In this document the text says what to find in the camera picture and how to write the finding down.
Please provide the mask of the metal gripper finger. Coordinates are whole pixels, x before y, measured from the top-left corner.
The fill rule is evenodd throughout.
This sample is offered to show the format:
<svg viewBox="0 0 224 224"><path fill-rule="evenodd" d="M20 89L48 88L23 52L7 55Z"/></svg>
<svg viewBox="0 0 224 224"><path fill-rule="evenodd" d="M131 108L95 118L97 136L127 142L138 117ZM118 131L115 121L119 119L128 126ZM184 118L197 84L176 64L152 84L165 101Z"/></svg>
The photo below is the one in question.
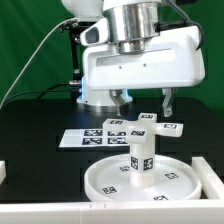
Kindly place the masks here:
<svg viewBox="0 0 224 224"><path fill-rule="evenodd" d="M165 117L170 117L173 114L172 105L176 95L175 88L164 88L162 90L164 95L164 101L162 103L163 115Z"/></svg>
<svg viewBox="0 0 224 224"><path fill-rule="evenodd" d="M111 90L110 97L117 108L117 114L118 115L127 115L128 110L129 110L129 104L122 97L122 91L121 90Z"/></svg>

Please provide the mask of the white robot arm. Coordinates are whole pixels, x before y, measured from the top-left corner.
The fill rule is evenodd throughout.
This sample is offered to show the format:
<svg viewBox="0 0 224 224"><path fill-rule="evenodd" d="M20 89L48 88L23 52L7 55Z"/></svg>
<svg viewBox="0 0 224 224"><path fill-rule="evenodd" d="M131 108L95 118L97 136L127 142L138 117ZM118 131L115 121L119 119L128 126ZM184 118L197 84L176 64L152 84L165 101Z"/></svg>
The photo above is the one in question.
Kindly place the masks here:
<svg viewBox="0 0 224 224"><path fill-rule="evenodd" d="M86 48L80 107L122 115L132 102L129 89L160 88L169 117L176 89L203 80L203 30L177 0L61 1Z"/></svg>

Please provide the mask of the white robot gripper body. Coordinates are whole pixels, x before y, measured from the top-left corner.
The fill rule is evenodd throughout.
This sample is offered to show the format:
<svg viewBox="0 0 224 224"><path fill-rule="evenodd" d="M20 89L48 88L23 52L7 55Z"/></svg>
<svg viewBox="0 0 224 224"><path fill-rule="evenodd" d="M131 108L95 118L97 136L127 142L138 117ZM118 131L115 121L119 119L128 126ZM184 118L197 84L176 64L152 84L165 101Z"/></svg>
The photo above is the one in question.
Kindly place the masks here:
<svg viewBox="0 0 224 224"><path fill-rule="evenodd" d="M162 31L145 50L118 54L113 44L88 47L83 54L85 84L91 90L188 87L205 77L196 26Z"/></svg>

